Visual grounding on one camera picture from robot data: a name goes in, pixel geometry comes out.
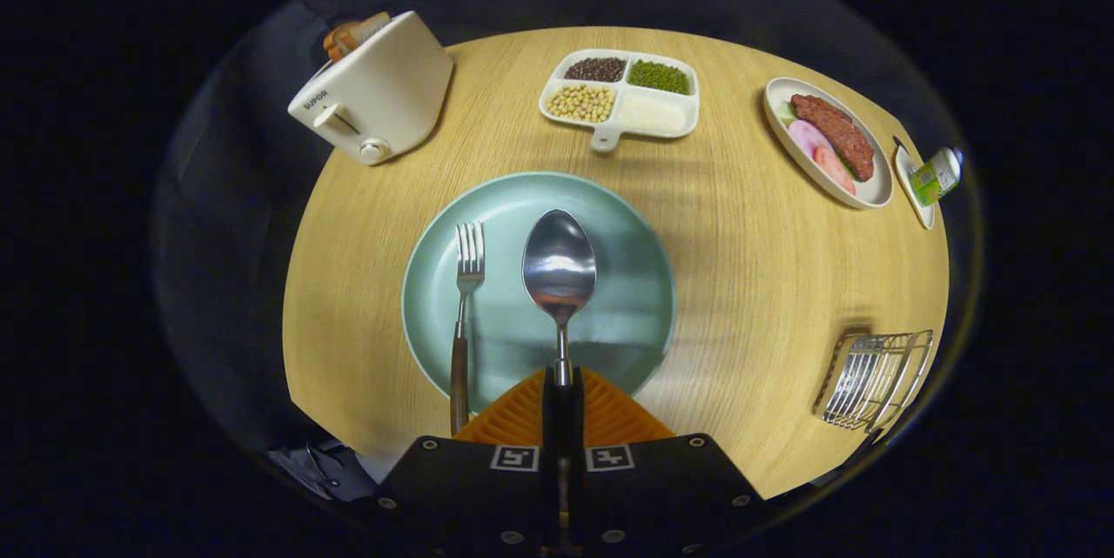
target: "toaster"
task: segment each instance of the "toaster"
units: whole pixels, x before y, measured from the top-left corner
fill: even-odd
[[[361,165],[379,165],[426,140],[451,74],[444,47],[407,11],[325,63],[286,112]]]

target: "bread slice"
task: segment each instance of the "bread slice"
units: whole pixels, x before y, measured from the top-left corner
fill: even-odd
[[[341,61],[345,55],[356,50],[356,47],[367,42],[378,30],[382,30],[391,21],[391,14],[380,11],[378,14],[368,18],[364,22],[340,23],[334,30],[329,31],[325,41],[321,42],[325,53],[329,53],[331,61]]]

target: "spoon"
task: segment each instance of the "spoon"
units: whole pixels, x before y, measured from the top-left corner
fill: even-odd
[[[557,386],[573,384],[568,320],[596,290],[596,255],[584,228],[565,209],[549,209],[530,229],[522,253],[522,284],[534,303],[557,324]]]

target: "table surface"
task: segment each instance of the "table surface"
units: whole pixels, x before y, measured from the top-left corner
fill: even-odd
[[[594,154],[588,127],[556,125],[537,110],[553,67],[579,49],[688,62],[701,86],[698,126],[676,140],[625,135],[615,153]],[[383,468],[418,435],[448,437],[448,399],[402,332],[410,252],[467,189],[558,170],[626,198],[673,265],[673,341],[635,400],[678,434],[712,434],[765,498],[834,469],[862,443],[861,430],[815,418],[813,403],[847,329],[941,335],[942,216],[924,229],[896,182],[885,208],[834,200],[778,141],[761,99],[771,78],[811,82],[854,110],[888,158],[897,135],[920,160],[901,123],[803,66],[702,36],[575,27],[448,50],[456,70],[424,145],[381,166],[333,150],[314,186],[283,305],[286,379],[299,408]]]

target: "wire rack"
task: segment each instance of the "wire rack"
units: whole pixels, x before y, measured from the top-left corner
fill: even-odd
[[[931,329],[915,333],[844,333],[813,412],[848,430],[880,431],[912,400],[925,375],[932,336]],[[916,371],[907,376],[915,356]],[[833,380],[838,368],[839,378]],[[895,403],[900,392],[901,401]]]

